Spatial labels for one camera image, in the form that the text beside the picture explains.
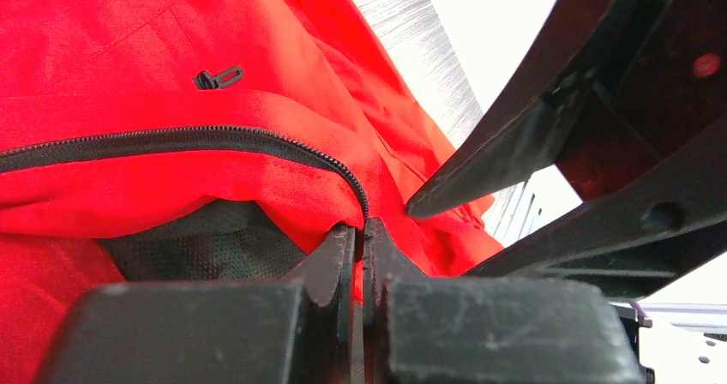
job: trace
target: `black mesh fabric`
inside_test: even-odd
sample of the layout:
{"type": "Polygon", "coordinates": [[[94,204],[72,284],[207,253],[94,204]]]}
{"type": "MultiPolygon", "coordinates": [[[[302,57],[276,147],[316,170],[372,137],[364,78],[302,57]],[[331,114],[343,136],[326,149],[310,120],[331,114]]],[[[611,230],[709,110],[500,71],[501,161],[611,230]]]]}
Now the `black mesh fabric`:
{"type": "Polygon", "coordinates": [[[277,278],[304,257],[252,202],[216,201],[171,223],[99,242],[128,281],[277,278]]]}

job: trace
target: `zipper pull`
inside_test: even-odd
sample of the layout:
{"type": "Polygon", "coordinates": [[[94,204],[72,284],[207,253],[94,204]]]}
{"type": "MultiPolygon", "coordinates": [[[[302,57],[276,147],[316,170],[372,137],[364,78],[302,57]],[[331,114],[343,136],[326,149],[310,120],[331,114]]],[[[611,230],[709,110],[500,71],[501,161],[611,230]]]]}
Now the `zipper pull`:
{"type": "Polygon", "coordinates": [[[211,75],[209,71],[204,70],[197,77],[193,78],[192,81],[195,82],[195,85],[200,90],[216,90],[231,86],[242,80],[244,75],[243,69],[235,66],[217,75],[211,75]]]}

